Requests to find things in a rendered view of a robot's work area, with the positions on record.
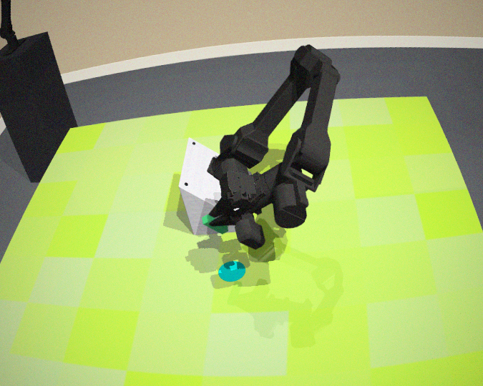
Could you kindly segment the cyan circle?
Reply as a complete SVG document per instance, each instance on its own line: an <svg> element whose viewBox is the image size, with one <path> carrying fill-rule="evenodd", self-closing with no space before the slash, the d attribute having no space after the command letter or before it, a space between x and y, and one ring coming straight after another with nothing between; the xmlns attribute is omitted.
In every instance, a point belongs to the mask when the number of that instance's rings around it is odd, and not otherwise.
<svg viewBox="0 0 483 386"><path fill-rule="evenodd" d="M245 266L241 262L229 261L219 269L218 274L221 279L234 282L244 276Z"/></svg>

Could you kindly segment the dark green rectangular post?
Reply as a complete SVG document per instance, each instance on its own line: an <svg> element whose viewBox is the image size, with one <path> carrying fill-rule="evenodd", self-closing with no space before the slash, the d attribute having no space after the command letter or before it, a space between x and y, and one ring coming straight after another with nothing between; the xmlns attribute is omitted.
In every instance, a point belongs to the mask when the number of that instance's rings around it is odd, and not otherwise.
<svg viewBox="0 0 483 386"><path fill-rule="evenodd" d="M203 224L208 226L209 228L215 230L216 232L219 232L221 234L224 234L228 232L228 226L227 225L222 225L222 226L210 226L209 223L213 221L215 218L211 217L210 215L206 215L203 217Z"/></svg>

